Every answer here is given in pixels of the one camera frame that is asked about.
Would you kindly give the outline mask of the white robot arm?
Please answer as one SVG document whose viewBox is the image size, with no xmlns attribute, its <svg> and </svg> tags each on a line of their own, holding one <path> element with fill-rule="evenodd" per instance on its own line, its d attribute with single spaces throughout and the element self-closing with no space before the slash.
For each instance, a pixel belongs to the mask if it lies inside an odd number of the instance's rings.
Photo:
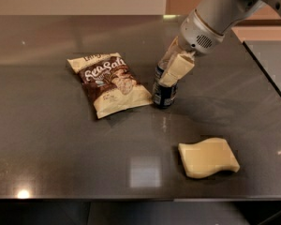
<svg viewBox="0 0 281 225">
<path fill-rule="evenodd" d="M 185 18 L 178 36 L 160 60 L 165 67 L 159 83 L 175 85 L 195 66 L 195 58 L 211 53 L 227 32 L 263 5 L 281 17 L 281 0 L 202 0 Z"/>
</svg>

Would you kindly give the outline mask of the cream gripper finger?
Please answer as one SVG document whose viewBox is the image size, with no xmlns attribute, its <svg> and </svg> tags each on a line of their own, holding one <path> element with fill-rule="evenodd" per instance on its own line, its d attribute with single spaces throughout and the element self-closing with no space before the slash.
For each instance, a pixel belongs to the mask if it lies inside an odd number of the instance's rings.
<svg viewBox="0 0 281 225">
<path fill-rule="evenodd" d="M 193 52 L 176 52 L 170 58 L 158 83 L 164 87 L 174 86 L 195 66 L 194 57 Z"/>
<path fill-rule="evenodd" d="M 168 66 L 168 62 L 170 61 L 170 58 L 175 53 L 181 53 L 184 49 L 179 45 L 179 39 L 176 37 L 171 45 L 168 47 L 167 51 L 163 55 L 163 57 L 158 62 L 158 67 L 161 69 L 166 69 Z"/>
</svg>

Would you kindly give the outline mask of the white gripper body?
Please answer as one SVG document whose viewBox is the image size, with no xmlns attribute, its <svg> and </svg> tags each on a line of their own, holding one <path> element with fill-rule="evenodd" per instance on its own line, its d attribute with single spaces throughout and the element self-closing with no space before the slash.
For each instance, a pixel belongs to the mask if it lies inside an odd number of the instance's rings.
<svg viewBox="0 0 281 225">
<path fill-rule="evenodd" d="M 178 44 L 196 55 L 211 53 L 224 39 L 211 29 L 194 9 L 182 22 L 178 35 Z"/>
</svg>

